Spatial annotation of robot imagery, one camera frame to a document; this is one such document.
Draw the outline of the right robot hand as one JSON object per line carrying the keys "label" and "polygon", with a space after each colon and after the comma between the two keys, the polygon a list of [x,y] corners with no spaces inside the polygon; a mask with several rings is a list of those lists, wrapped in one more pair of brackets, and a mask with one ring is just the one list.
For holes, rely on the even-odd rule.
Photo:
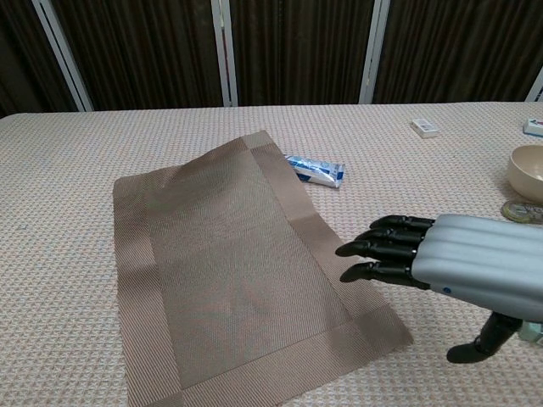
{"label": "right robot hand", "polygon": [[335,251],[357,255],[342,282],[431,290],[490,311],[478,336],[450,348],[453,364],[497,353],[523,323],[542,322],[542,229],[471,215],[387,215]]}

